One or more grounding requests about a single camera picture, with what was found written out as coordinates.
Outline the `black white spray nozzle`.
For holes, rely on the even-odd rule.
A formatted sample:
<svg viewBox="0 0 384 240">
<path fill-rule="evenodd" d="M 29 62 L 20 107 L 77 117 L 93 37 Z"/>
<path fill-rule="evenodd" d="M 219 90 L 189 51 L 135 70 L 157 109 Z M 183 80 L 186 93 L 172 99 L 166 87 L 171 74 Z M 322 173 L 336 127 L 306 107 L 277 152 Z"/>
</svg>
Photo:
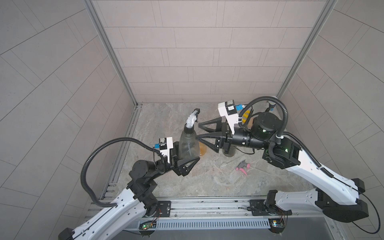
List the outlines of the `black white spray nozzle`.
<svg viewBox="0 0 384 240">
<path fill-rule="evenodd" d="M 196 108 L 194 111 L 189 115 L 186 121 L 186 128 L 191 129 L 194 127 L 194 123 L 198 121 L 198 115 L 200 114 L 200 109 Z"/>
</svg>

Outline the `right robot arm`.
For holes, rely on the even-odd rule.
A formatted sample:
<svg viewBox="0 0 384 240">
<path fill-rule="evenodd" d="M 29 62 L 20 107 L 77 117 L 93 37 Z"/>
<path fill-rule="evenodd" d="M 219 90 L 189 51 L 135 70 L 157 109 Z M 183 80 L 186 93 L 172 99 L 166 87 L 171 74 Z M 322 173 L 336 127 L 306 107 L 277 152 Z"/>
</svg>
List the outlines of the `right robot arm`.
<svg viewBox="0 0 384 240">
<path fill-rule="evenodd" d="M 197 140 L 217 153 L 228 151 L 231 147 L 262 150 L 262 158 L 269 164 L 294 173 L 315 186 L 303 192 L 270 190 L 265 201 L 267 208 L 319 211 L 343 223 L 367 218 L 368 205 L 359 198 L 360 193 L 365 191 L 364 182 L 344 178 L 313 160 L 302 142 L 289 133 L 277 144 L 275 132 L 282 123 L 276 115 L 263 112 L 254 118 L 250 130 L 231 130 L 229 124 L 219 117 L 199 123 L 199 128 L 206 134 L 198 135 Z"/>
</svg>

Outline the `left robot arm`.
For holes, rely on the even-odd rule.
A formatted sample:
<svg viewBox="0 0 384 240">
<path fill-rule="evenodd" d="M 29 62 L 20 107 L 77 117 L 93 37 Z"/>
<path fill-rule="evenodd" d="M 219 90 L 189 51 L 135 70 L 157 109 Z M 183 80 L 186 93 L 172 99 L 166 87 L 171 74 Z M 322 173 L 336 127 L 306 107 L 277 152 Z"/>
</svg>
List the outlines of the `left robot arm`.
<svg viewBox="0 0 384 240">
<path fill-rule="evenodd" d="M 110 203 L 100 202 L 87 183 L 88 168 L 97 154 L 106 147 L 118 142 L 133 142 L 146 150 L 157 154 L 160 159 L 156 162 L 139 160 L 134 163 L 129 175 L 132 180 L 127 187 Z M 154 181 L 165 173 L 173 170 L 176 174 L 186 176 L 200 156 L 181 159 L 179 150 L 171 150 L 166 156 L 141 141 L 123 137 L 108 141 L 94 150 L 83 165 L 80 181 L 92 202 L 102 210 L 90 220 L 75 229 L 66 228 L 58 236 L 60 240 L 111 240 L 123 231 L 130 223 L 144 217 L 152 216 L 157 211 L 158 200 L 153 195 L 157 183 Z"/>
</svg>

